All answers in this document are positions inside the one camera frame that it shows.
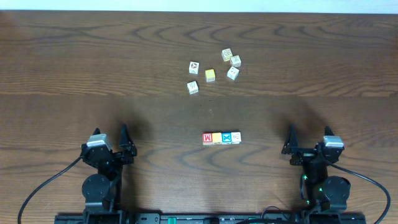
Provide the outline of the green sided wooden block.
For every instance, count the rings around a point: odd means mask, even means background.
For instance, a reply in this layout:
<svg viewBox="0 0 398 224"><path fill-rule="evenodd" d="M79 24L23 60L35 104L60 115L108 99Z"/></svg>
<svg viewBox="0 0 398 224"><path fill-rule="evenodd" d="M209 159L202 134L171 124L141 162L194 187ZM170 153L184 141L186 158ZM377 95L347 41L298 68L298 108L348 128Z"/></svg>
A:
<svg viewBox="0 0 398 224"><path fill-rule="evenodd" d="M240 144L242 141L241 133L239 131L237 132L231 132L231 143L232 144Z"/></svg>

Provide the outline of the blue X wooden block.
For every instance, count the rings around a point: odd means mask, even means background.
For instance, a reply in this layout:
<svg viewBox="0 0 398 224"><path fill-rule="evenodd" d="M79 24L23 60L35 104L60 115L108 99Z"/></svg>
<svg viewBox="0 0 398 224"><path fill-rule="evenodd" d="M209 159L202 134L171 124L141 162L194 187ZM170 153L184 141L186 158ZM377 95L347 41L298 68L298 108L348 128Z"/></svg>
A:
<svg viewBox="0 0 398 224"><path fill-rule="evenodd" d="M230 132L221 133L221 143L222 144L231 144L232 143L232 135Z"/></svg>

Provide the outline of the yellow M wooden block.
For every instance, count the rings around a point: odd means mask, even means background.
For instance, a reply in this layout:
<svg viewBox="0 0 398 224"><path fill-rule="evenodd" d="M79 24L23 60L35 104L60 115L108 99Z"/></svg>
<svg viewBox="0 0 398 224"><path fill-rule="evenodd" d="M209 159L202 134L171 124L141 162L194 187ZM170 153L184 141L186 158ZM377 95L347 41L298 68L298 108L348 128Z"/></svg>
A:
<svg viewBox="0 0 398 224"><path fill-rule="evenodd" d="M213 133L212 134L212 144L222 144L222 133Z"/></svg>

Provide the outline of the red letter wooden block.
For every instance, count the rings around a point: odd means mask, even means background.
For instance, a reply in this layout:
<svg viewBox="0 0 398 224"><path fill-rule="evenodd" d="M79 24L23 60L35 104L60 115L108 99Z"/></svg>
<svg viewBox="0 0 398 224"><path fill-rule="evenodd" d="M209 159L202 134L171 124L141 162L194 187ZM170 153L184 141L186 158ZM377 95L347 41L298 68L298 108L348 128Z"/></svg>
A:
<svg viewBox="0 0 398 224"><path fill-rule="evenodd" d="M203 145L212 145L213 138L211 133L203 133L202 134L202 143Z"/></svg>

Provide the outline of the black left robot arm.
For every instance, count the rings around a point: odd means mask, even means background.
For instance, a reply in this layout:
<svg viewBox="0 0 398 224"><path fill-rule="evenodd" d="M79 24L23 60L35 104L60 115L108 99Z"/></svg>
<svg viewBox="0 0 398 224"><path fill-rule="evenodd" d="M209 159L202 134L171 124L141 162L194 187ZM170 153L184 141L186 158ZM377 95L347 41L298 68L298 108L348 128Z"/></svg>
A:
<svg viewBox="0 0 398 224"><path fill-rule="evenodd" d="M127 126L121 128L119 152L113 152L109 139L96 128L87 143L81 145L80 157L97 173L86 178L82 185L85 197L84 223L131 223L134 217L121 209L123 167L134 162L137 148Z"/></svg>

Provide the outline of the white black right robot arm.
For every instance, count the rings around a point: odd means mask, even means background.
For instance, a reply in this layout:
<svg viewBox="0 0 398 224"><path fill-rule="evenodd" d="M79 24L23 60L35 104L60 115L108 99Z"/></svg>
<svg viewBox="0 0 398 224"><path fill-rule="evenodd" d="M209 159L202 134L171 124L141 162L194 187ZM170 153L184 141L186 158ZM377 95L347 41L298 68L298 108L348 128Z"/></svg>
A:
<svg viewBox="0 0 398 224"><path fill-rule="evenodd" d="M308 207L301 211L302 223L316 223L325 219L340 223L340 213L347 208L351 184L343 177L329 176L328 166L338 162L344 143L325 127L323 140L313 148L300 147L293 125L289 126L281 153L290 155L290 165L303 167L300 196Z"/></svg>

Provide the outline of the wooden block green W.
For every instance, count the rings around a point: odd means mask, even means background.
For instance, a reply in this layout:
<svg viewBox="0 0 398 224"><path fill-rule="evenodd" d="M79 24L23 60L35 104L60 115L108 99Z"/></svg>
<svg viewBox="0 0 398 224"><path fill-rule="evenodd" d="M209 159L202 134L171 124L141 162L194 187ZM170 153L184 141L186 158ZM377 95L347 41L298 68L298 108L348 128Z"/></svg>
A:
<svg viewBox="0 0 398 224"><path fill-rule="evenodd" d="M187 89L190 95L198 93L199 88L196 81L187 83Z"/></svg>

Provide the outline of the plain white wooden block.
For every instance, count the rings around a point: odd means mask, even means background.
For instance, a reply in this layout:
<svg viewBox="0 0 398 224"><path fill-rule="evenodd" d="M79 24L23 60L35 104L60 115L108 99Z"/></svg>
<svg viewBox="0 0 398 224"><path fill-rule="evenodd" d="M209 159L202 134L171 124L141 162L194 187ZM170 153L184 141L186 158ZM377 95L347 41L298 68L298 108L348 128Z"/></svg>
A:
<svg viewBox="0 0 398 224"><path fill-rule="evenodd" d="M231 67L227 72L227 77L232 80L235 80L238 77L239 72L240 70L237 69L236 67Z"/></svg>

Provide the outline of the wooden block red side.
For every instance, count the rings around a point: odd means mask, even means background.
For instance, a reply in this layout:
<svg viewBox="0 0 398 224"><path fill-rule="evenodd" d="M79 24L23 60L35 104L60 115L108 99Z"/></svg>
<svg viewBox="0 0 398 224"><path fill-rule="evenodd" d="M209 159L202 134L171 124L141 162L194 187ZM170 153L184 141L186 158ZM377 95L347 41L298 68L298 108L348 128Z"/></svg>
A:
<svg viewBox="0 0 398 224"><path fill-rule="evenodd" d="M238 56L238 55L232 56L230 58L230 64L232 67L240 67L242 64L240 56Z"/></svg>

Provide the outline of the wooden block with face picture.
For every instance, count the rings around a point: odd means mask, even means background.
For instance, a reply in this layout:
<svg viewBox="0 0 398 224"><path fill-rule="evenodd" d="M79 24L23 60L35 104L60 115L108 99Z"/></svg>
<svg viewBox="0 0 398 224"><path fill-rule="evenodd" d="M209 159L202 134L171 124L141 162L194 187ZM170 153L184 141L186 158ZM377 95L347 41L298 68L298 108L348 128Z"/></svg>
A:
<svg viewBox="0 0 398 224"><path fill-rule="evenodd" d="M190 62L189 73L198 75L199 65L200 64L198 62Z"/></svg>

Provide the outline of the yellow top wooden block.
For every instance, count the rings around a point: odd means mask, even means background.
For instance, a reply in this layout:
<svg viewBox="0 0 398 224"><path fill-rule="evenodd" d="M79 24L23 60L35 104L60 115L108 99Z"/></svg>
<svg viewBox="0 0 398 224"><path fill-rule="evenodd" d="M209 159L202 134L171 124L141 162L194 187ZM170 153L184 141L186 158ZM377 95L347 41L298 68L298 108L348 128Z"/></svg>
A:
<svg viewBox="0 0 398 224"><path fill-rule="evenodd" d="M207 82L213 82L216 79L215 70L209 69L205 71L205 78Z"/></svg>

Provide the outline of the wooden block yellow side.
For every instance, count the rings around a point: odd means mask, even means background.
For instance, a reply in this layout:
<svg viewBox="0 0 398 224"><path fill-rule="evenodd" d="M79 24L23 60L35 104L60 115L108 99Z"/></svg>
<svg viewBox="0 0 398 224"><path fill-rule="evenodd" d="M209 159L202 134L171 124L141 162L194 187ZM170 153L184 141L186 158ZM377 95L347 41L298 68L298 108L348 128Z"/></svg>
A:
<svg viewBox="0 0 398 224"><path fill-rule="evenodd" d="M221 57L224 62L229 61L232 56L233 56L233 53L232 53L231 49L223 49L221 51Z"/></svg>

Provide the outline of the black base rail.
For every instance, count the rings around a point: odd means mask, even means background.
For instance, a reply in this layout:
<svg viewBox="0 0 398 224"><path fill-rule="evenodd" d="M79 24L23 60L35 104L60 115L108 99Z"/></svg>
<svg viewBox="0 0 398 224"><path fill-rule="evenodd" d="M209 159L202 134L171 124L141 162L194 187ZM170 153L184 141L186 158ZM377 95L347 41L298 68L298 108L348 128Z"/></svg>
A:
<svg viewBox="0 0 398 224"><path fill-rule="evenodd" d="M246 220L255 220L263 218L265 220L286 221L294 223L302 223L298 215L290 214L282 215L280 213L267 213L265 215L245 214L245 215L177 215L168 214L160 215L158 213L136 213L123 214L117 213L112 215L57 215L54 218L54 224L82 224L82 223L126 223L126 224L234 224Z"/></svg>

